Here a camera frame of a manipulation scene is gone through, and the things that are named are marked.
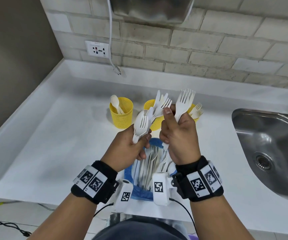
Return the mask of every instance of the yellow mesh cup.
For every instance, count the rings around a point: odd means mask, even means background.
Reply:
[[[187,113],[190,113],[192,111],[192,109],[195,107],[195,104],[192,104],[192,106],[190,106],[190,108],[188,109]]]
[[[120,107],[125,114],[118,114],[116,108],[110,103],[110,111],[113,119],[113,124],[118,129],[126,129],[132,124],[133,103],[128,98],[119,97]]]
[[[155,99],[151,99],[149,101],[147,101],[145,104],[144,104],[144,109],[149,109],[150,107],[153,107],[154,106],[154,103],[155,103]],[[157,117],[153,124],[151,125],[150,129],[152,131],[156,131],[158,129],[161,128],[162,126],[162,121],[164,120],[164,116],[161,116],[161,117]]]

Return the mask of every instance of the kitchen counter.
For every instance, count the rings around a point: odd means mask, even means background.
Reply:
[[[194,103],[204,108],[196,123],[201,153],[216,165],[238,217],[248,229],[288,234],[288,200],[252,172],[232,123],[238,108],[288,113],[288,89],[133,68],[123,73],[70,60],[50,73],[0,128],[0,198],[59,205],[76,175],[99,160],[120,131],[108,108],[112,94],[130,98],[136,117],[158,89],[176,101],[180,89],[190,88],[197,92]],[[189,208],[176,192],[172,197]],[[190,221],[175,202],[164,207],[130,200],[125,213]]]

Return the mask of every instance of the person's left hand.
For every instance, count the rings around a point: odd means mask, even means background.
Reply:
[[[149,140],[152,138],[152,131],[144,135],[136,144],[133,144],[134,125],[117,133],[101,161],[105,162],[116,172],[126,169],[137,160],[146,159],[146,154],[143,149],[149,148]]]

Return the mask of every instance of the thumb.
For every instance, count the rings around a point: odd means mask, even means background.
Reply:
[[[170,131],[172,131],[178,127],[178,123],[176,122],[176,119],[175,119],[173,112],[171,111],[170,108],[163,109],[163,115],[164,115],[166,125],[170,129]]]
[[[148,141],[152,138],[151,134],[146,134],[139,139],[139,141],[134,145],[138,151],[142,150],[143,147],[148,143]]]

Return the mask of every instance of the floor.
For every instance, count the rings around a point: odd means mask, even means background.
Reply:
[[[46,205],[51,209],[55,209],[54,205]],[[50,214],[52,211],[44,207],[28,202],[16,202],[0,205],[0,221],[14,222],[25,231],[33,232]],[[92,221],[84,240],[91,240],[96,233],[104,228],[106,219],[109,217],[110,211],[101,211]],[[194,226],[190,222],[184,222],[189,234],[194,234]],[[250,230],[255,240],[288,240],[288,235],[273,232],[263,232]],[[0,240],[24,240],[26,237],[15,229],[0,226]]]

